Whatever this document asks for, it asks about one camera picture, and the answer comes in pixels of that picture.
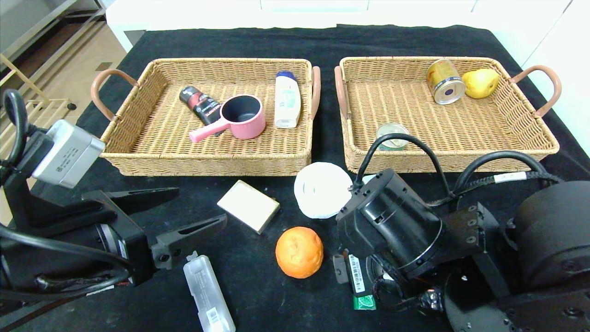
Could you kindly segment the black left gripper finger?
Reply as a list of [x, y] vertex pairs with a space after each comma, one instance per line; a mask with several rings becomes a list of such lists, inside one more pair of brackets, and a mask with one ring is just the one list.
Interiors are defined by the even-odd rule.
[[226, 227], [227, 220], [227, 214], [223, 213], [157, 235], [156, 244], [150, 246], [154, 267], [171, 270], [186, 262], [186, 257], [193, 255], [200, 244], [212, 239]]
[[178, 187], [105, 193], [106, 197], [126, 214], [135, 214], [150, 210], [165, 202], [174, 200], [179, 194], [180, 189]]

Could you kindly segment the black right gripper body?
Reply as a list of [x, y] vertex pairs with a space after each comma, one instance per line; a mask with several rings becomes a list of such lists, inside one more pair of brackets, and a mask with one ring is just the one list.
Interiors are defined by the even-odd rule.
[[350, 253], [348, 249], [343, 249], [342, 254], [345, 258], [348, 284], [350, 285], [353, 296], [373, 296], [373, 286], [377, 278], [373, 257], [358, 258]]

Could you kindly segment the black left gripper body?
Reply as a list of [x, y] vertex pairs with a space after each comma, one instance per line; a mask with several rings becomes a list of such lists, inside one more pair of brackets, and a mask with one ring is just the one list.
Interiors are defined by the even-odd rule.
[[87, 192], [67, 205], [32, 196], [32, 233], [84, 248], [48, 252], [48, 267], [34, 278], [42, 294], [88, 294], [152, 277], [155, 267], [145, 231], [105, 193]]

